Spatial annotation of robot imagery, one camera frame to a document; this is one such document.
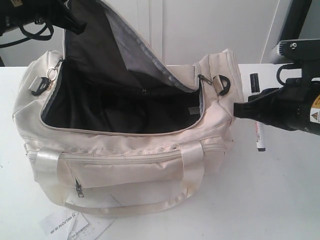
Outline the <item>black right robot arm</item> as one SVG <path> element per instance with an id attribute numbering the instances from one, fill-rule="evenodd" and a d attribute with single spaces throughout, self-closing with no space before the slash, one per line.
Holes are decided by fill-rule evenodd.
<path id="1" fill-rule="evenodd" d="M 294 132 L 320 134 L 320 78 L 278 80 L 281 87 L 266 88 L 246 102 L 233 105 L 233 115 Z"/>

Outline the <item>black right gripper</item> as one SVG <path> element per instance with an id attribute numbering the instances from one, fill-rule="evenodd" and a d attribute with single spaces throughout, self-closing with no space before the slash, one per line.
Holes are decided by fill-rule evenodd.
<path id="1" fill-rule="evenodd" d="M 266 88 L 261 93 L 251 95 L 247 102 L 233 104 L 233 115 L 240 119 L 250 119 L 286 131 L 315 132 L 311 121 L 311 108 L 315 101 L 315 81 L 303 96 L 296 87 Z"/>

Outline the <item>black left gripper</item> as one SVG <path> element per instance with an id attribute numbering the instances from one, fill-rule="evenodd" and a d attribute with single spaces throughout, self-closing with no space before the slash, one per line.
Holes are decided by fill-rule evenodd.
<path id="1" fill-rule="evenodd" d="M 29 22 L 44 20 L 57 27 L 80 35 L 85 31 L 86 22 L 79 21 L 66 6 L 66 0 L 25 0 L 24 14 Z"/>

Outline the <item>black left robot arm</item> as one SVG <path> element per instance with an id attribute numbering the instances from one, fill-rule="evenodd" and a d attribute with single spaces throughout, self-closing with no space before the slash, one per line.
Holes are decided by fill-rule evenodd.
<path id="1" fill-rule="evenodd" d="M 65 3 L 65 0 L 2 0 L 0 33 L 31 23 L 49 23 L 77 35 L 83 33 L 87 24 L 78 20 Z"/>

